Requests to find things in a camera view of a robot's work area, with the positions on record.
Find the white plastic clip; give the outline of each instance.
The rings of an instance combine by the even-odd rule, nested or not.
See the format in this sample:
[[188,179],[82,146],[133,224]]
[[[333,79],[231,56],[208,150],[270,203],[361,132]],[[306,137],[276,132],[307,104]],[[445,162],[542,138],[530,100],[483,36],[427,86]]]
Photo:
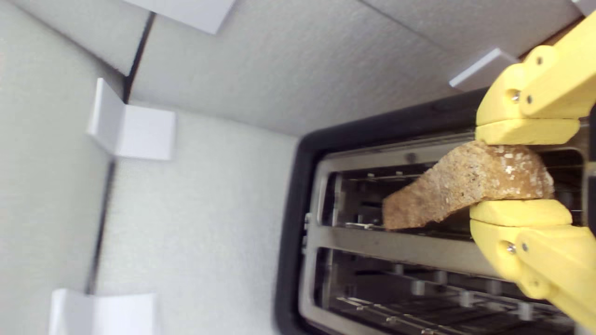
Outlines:
[[103,78],[98,78],[87,133],[114,156],[171,160],[176,114],[127,105]]

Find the metal bolt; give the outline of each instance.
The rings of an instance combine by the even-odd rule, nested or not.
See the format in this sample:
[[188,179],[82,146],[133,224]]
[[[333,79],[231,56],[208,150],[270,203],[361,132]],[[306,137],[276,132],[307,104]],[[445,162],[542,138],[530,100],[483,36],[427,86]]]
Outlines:
[[514,255],[514,254],[517,252],[516,245],[515,245],[515,244],[513,244],[513,243],[510,243],[510,244],[507,246],[507,252],[509,252],[510,254]]

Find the white corner bracket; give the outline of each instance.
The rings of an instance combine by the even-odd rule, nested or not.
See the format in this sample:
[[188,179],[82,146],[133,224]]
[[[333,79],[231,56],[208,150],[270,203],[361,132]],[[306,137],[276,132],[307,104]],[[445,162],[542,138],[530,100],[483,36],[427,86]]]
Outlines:
[[495,48],[451,79],[449,84],[464,92],[491,86],[506,67],[515,63],[519,63],[516,57]]
[[98,78],[87,133],[114,156],[171,160],[176,114],[127,105],[103,78]]
[[52,292],[49,335],[160,335],[154,293],[93,296]]
[[124,0],[215,35],[235,0]]

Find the black edge strip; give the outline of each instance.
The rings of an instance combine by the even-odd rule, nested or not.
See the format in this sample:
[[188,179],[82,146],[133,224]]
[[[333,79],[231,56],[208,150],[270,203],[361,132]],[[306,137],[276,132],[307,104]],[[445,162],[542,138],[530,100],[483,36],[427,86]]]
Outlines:
[[312,179],[321,158],[332,151],[473,129],[476,108],[485,93],[486,89],[480,89],[323,129],[302,138],[294,157],[282,222],[274,309],[275,323],[282,334],[325,334],[310,325],[298,310],[303,219],[309,210]]
[[[590,158],[590,169],[587,169],[584,173],[594,173],[592,171],[592,165],[596,162],[596,105],[592,108],[589,115],[589,141],[588,150],[589,150],[589,158]],[[588,211],[588,227],[592,234],[596,236],[596,208],[594,208],[594,204],[596,204],[596,176],[588,175],[588,201],[587,201],[587,210]]]
[[97,232],[97,240],[95,241],[95,253],[91,263],[91,271],[87,280],[86,294],[95,294],[97,289],[97,274],[100,267],[101,258],[101,244],[104,239],[105,220],[107,219],[107,209],[110,202],[110,191],[114,182],[114,174],[116,173],[116,161],[113,159],[108,165],[107,176],[105,177],[104,196],[101,202],[101,216],[100,227]]
[[153,27],[153,21],[155,21],[155,13],[151,12],[149,13],[147,22],[145,22],[145,28],[143,29],[143,34],[141,35],[141,40],[139,41],[139,47],[136,49],[135,59],[132,62],[131,72],[124,78],[124,94],[122,101],[124,101],[125,104],[127,104],[128,100],[131,98],[132,82],[135,80],[136,72],[138,71],[139,65],[141,64],[143,52],[145,51],[145,45],[147,44],[151,27]]

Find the bread slice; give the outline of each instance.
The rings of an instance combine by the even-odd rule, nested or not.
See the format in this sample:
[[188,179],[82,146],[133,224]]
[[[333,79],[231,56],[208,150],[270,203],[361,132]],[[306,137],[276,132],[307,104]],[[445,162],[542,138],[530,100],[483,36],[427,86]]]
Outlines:
[[386,229],[440,222],[485,200],[552,198],[554,187],[541,158],[524,145],[463,144],[413,183],[383,201]]

